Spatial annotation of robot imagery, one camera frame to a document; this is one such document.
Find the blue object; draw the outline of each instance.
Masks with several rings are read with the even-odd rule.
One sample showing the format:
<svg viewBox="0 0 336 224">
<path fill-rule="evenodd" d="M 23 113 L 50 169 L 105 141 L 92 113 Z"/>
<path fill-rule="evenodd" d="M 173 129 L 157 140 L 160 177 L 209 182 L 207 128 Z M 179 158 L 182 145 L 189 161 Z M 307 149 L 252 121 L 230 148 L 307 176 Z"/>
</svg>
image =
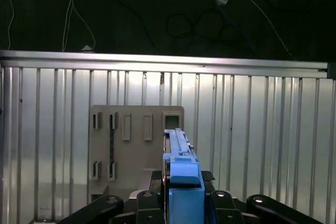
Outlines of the blue object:
<svg viewBox="0 0 336 224">
<path fill-rule="evenodd" d="M 198 158 L 181 129 L 164 134 L 171 147 L 163 155 L 170 165 L 169 223 L 204 224 L 205 188 Z"/>
</svg>

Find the metal bolt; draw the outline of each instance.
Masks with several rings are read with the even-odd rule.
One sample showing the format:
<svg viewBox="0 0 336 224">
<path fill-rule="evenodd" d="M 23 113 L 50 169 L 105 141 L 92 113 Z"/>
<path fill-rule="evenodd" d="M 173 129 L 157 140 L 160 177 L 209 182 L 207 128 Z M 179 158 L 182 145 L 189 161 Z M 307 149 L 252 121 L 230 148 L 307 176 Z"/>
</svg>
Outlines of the metal bolt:
<svg viewBox="0 0 336 224">
<path fill-rule="evenodd" d="M 260 197 L 254 197 L 253 200 L 257 203 L 263 203 L 263 199 Z"/>
<path fill-rule="evenodd" d="M 110 198 L 107 199 L 107 202 L 110 203 L 110 204 L 112 204 L 112 203 L 117 202 L 117 199 L 114 198 L 114 197 L 110 197 Z"/>
<path fill-rule="evenodd" d="M 225 193 L 223 191 L 218 191 L 217 196 L 218 197 L 224 197 Z"/>
<path fill-rule="evenodd" d="M 146 191 L 142 194 L 144 197 L 151 197 L 152 193 L 150 191 Z"/>
</svg>

